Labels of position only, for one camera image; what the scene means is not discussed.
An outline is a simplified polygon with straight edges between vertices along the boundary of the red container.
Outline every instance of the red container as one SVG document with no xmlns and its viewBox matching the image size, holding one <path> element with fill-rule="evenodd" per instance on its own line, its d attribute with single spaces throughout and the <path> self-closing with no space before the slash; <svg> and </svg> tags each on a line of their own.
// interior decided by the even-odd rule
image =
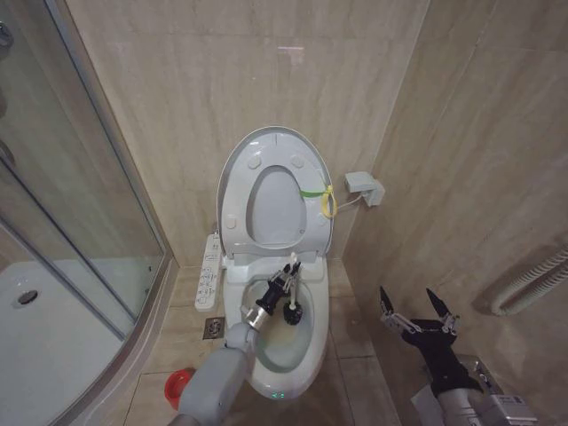
<svg viewBox="0 0 568 426">
<path fill-rule="evenodd" d="M 174 410 L 179 409 L 179 397 L 181 397 L 181 393 L 194 373 L 195 370 L 187 368 L 186 370 L 175 371 L 168 377 L 163 387 L 163 394 Z"/>
</svg>

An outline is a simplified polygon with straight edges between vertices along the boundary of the floor drain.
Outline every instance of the floor drain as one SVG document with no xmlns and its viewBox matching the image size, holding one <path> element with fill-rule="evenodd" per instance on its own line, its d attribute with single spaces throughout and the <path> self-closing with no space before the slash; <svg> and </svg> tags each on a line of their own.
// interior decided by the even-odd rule
<svg viewBox="0 0 568 426">
<path fill-rule="evenodd" d="M 220 339 L 225 335 L 225 317 L 207 318 L 203 330 L 203 340 Z"/>
<path fill-rule="evenodd" d="M 18 297 L 18 303 L 22 305 L 31 304 L 33 301 L 37 299 L 38 296 L 39 293 L 37 293 L 37 290 L 29 290 L 20 297 Z"/>
</svg>

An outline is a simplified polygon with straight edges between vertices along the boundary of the white toilet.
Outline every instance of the white toilet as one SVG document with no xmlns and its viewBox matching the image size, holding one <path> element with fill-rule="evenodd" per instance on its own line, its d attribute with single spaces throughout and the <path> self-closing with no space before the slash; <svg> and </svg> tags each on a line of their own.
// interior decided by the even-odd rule
<svg viewBox="0 0 568 426">
<path fill-rule="evenodd" d="M 329 319 L 326 253 L 333 218 L 321 198 L 329 173 L 316 148 L 298 132 L 282 127 L 255 130 L 231 153 L 217 190 L 217 220 L 225 253 L 225 316 L 242 321 L 267 289 L 266 279 L 289 262 L 302 261 L 297 301 L 304 309 L 290 326 L 280 301 L 263 326 L 250 384 L 267 398 L 296 398 L 312 384 L 324 358 Z"/>
</svg>

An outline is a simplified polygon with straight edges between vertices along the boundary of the beige floor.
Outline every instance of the beige floor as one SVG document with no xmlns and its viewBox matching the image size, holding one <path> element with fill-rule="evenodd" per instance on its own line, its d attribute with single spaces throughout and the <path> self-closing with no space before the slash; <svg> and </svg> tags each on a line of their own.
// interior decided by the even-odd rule
<svg viewBox="0 0 568 426">
<path fill-rule="evenodd" d="M 225 420 L 227 425 L 397 425 L 398 416 L 362 323 L 351 284 L 339 260 L 328 262 L 330 327 L 327 353 L 313 385 L 298 399 L 272 401 L 246 383 Z M 200 268 L 179 272 L 170 308 L 152 355 L 142 374 L 117 401 L 107 425 L 162 426 L 176 415 L 163 396 L 172 371 L 199 367 L 222 340 L 202 340 L 207 317 L 198 313 L 193 298 Z"/>
</svg>

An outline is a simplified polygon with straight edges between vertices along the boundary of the toilet lid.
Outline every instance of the toilet lid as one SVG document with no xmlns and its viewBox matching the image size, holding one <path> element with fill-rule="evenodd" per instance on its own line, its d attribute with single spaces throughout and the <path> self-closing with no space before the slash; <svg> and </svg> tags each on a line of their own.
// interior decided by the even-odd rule
<svg viewBox="0 0 568 426">
<path fill-rule="evenodd" d="M 269 127 L 247 135 L 233 150 L 217 190 L 217 222 L 225 253 L 323 256 L 333 218 L 321 212 L 321 199 L 300 190 L 323 192 L 330 185 L 316 148 L 295 130 Z"/>
</svg>

